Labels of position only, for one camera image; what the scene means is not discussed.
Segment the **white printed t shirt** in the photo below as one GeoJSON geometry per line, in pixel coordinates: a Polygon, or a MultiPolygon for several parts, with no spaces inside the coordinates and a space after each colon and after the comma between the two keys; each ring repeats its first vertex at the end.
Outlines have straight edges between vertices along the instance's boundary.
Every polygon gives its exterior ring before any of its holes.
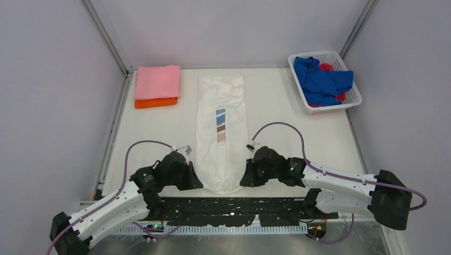
{"type": "Polygon", "coordinates": [[[240,190],[250,158],[245,79],[198,79],[194,170],[203,187],[226,195],[240,190]]]}

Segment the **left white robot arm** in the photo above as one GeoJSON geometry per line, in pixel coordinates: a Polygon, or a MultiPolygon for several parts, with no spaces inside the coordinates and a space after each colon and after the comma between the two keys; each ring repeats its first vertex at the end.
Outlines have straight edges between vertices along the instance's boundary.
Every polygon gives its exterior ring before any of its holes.
{"type": "Polygon", "coordinates": [[[142,167],[124,180],[111,194],[91,206],[67,215],[61,212],[52,220],[50,250],[57,254],[88,254],[99,241],[114,231],[145,218],[159,219],[164,202],[159,193],[167,186],[179,191],[201,189],[191,147],[172,149],[152,166],[142,167]]]}

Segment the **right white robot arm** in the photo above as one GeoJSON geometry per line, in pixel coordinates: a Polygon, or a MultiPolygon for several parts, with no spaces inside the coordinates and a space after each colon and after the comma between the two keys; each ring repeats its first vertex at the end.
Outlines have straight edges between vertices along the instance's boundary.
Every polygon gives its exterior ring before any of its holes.
{"type": "Polygon", "coordinates": [[[267,146],[246,147],[253,158],[246,161],[240,186],[254,188],[276,179],[286,186],[308,189],[303,204],[308,217],[339,212],[366,215],[385,227],[406,230],[412,192],[392,172],[352,174],[303,158],[285,158],[267,146]]]}

